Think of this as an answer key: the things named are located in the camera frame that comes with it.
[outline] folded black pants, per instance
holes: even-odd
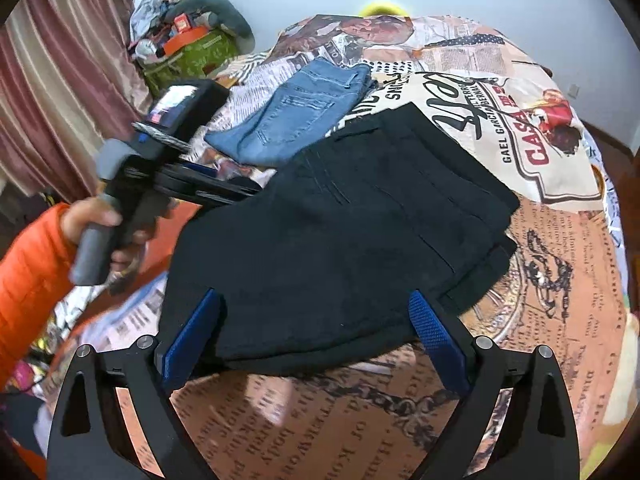
[[[504,230],[517,206],[413,105],[351,121],[258,195],[185,226],[161,323],[204,284],[224,312],[198,375],[371,358],[415,339],[412,290],[456,314],[482,297],[508,268]]]

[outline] orange jacket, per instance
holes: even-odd
[[[56,303],[73,287],[68,273],[76,247],[60,229],[60,216],[67,208],[58,204],[40,216],[18,235],[0,262],[0,389],[42,332]],[[18,452],[44,478],[44,460]]]

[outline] gray handle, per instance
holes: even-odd
[[[78,254],[69,272],[75,285],[101,285],[107,281],[111,267],[111,253],[119,238],[117,227],[91,223],[82,232]]]

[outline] blue jeans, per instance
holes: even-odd
[[[244,123],[205,140],[241,164],[277,167],[322,139],[375,85],[368,65],[340,68],[319,57]]]

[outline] wooden floor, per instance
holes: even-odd
[[[629,297],[632,308],[638,309],[640,297],[640,152],[635,160],[628,153],[594,136],[602,152],[605,169],[609,173],[620,200],[620,218],[625,237],[626,259],[629,263]]]

